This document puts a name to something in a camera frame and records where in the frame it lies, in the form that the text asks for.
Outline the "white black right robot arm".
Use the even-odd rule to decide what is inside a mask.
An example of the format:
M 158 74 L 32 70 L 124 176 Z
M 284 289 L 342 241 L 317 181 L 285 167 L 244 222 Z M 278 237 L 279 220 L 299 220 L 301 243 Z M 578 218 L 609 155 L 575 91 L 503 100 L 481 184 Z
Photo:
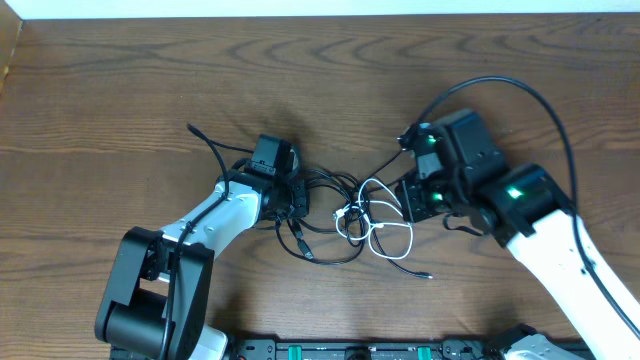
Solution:
M 468 218 L 538 279 L 595 358 L 638 358 L 638 300 L 542 167 L 509 166 L 468 109 L 414 124 L 398 142 L 416 162 L 395 189 L 405 221 Z

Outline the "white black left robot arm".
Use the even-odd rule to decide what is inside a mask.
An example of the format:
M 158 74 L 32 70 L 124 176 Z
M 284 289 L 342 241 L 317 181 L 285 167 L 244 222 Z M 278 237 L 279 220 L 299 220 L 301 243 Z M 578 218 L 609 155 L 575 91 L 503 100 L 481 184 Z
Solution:
M 118 358 L 220 359 L 227 336 L 205 323 L 212 267 L 256 223 L 304 217 L 299 149 L 262 135 L 248 159 L 224 167 L 213 192 L 159 230 L 122 238 L 94 333 Z

